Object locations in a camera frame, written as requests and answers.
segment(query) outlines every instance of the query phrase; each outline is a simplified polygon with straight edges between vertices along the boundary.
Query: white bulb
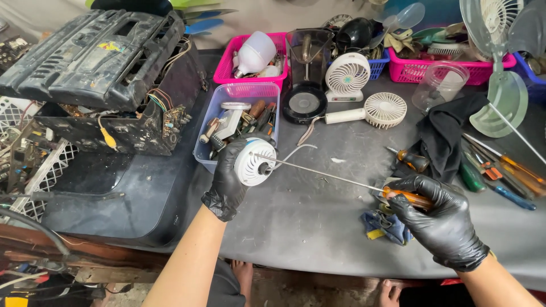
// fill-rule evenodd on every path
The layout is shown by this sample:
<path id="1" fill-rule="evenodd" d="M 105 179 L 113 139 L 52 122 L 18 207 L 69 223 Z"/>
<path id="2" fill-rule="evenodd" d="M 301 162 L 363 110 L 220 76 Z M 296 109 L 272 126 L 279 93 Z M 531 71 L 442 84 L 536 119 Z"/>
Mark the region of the white bulb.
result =
<path id="1" fill-rule="evenodd" d="M 248 73 L 261 72 L 275 57 L 277 47 L 267 34 L 256 31 L 239 49 L 239 67 L 235 72 L 236 78 L 242 78 Z"/>

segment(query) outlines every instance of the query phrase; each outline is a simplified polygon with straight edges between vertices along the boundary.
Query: pink plastic basket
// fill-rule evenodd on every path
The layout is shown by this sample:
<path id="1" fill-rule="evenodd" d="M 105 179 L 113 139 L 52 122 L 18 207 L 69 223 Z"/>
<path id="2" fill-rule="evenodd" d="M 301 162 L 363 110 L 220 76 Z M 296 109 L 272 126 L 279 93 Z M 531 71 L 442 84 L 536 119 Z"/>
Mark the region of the pink plastic basket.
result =
<path id="1" fill-rule="evenodd" d="M 434 61 L 403 60 L 396 57 L 396 52 L 389 47 L 389 72 L 390 79 L 394 82 L 419 83 L 425 76 L 425 72 Z M 514 67 L 516 60 L 513 55 L 507 54 L 502 59 L 504 68 Z M 466 85 L 480 85 L 489 80 L 493 73 L 493 63 L 486 62 L 459 62 L 470 72 Z"/>
<path id="2" fill-rule="evenodd" d="M 277 53 L 286 55 L 286 32 L 282 33 L 267 33 L 267 35 L 273 40 L 275 46 L 277 47 Z M 214 82 L 218 84 L 227 84 L 227 83 L 246 83 L 246 82 L 274 82 L 278 88 L 282 88 L 282 81 L 288 75 L 288 57 L 284 57 L 284 68 L 282 69 L 282 74 L 276 77 L 268 78 L 240 78 L 236 79 L 233 77 L 233 51 L 238 51 L 241 49 L 245 41 L 250 37 L 250 35 L 240 35 L 232 38 L 229 41 L 228 46 L 224 51 L 224 55 L 214 72 L 214 77 L 212 78 Z"/>

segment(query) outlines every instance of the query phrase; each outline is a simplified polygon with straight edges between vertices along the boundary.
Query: clear plastic jar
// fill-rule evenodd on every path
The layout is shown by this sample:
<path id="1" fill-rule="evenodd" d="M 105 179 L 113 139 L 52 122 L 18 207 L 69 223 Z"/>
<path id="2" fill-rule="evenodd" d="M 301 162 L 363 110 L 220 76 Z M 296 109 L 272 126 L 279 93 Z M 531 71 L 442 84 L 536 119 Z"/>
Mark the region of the clear plastic jar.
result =
<path id="1" fill-rule="evenodd" d="M 411 100 L 419 110 L 428 113 L 430 108 L 452 101 L 468 77 L 468 69 L 457 62 L 437 61 L 428 67 Z"/>

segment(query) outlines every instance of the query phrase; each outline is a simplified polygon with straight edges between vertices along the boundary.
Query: gray work surface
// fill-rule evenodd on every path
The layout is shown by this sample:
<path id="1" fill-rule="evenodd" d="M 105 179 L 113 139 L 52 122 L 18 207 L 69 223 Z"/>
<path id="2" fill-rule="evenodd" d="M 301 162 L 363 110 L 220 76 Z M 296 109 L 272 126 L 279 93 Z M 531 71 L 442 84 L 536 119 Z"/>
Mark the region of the gray work surface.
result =
<path id="1" fill-rule="evenodd" d="M 363 88 L 364 98 L 378 92 L 392 92 L 407 103 L 407 115 L 388 130 L 372 127 L 364 120 L 326 125 L 319 121 L 306 144 L 288 162 L 320 170 L 346 179 L 371 184 L 385 179 L 392 171 L 391 146 L 406 149 L 417 140 L 416 123 L 424 116 L 411 102 L 416 84 L 395 83 L 388 67 L 378 80 Z M 486 89 L 467 86 L 464 92 Z M 361 108 L 360 103 L 330 103 L 328 112 Z M 519 131 L 533 136 L 530 142 L 546 155 L 544 107 L 530 104 Z M 280 157 L 289 154 L 307 126 L 280 122 Z M 488 139 L 465 126 L 486 143 L 516 161 L 546 176 L 546 166 L 514 133 L 501 139 Z M 336 163 L 332 158 L 344 160 Z M 379 201 L 370 190 L 290 166 L 281 166 L 261 185 L 249 189 L 237 216 L 228 222 L 220 256 L 276 268 L 315 271 L 378 278 L 450 278 L 453 270 L 432 261 L 431 254 L 417 241 L 401 247 L 386 237 L 368 240 L 359 216 L 377 209 Z M 188 214 L 193 216 L 201 204 L 212 175 L 199 166 L 188 190 Z M 536 211 L 522 209 L 493 191 L 469 192 L 471 216 L 476 233 L 491 247 L 499 261 L 525 287 L 546 290 L 546 200 L 535 201 Z"/>

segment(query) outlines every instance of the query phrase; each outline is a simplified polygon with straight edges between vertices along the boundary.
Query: hand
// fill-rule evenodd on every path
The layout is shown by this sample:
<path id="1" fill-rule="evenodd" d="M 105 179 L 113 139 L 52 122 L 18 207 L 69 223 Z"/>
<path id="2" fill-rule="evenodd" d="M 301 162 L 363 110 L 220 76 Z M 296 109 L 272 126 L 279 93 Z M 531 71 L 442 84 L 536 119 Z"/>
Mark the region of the hand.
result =
<path id="1" fill-rule="evenodd" d="M 242 203 L 248 186 L 239 181 L 235 172 L 237 156 L 245 148 L 247 138 L 260 138 L 275 146 L 275 141 L 265 133 L 247 133 L 229 143 L 218 153 L 218 164 L 212 179 L 212 186 L 205 192 L 201 201 L 222 222 L 228 222 L 237 214 L 237 208 Z"/>
<path id="2" fill-rule="evenodd" d="M 394 190 L 417 191 L 435 202 L 426 214 L 417 211 L 403 194 L 388 200 L 391 209 L 413 236 L 433 254 L 433 260 L 456 271 L 475 270 L 489 254 L 474 231 L 468 199 L 448 185 L 423 175 L 388 184 Z"/>

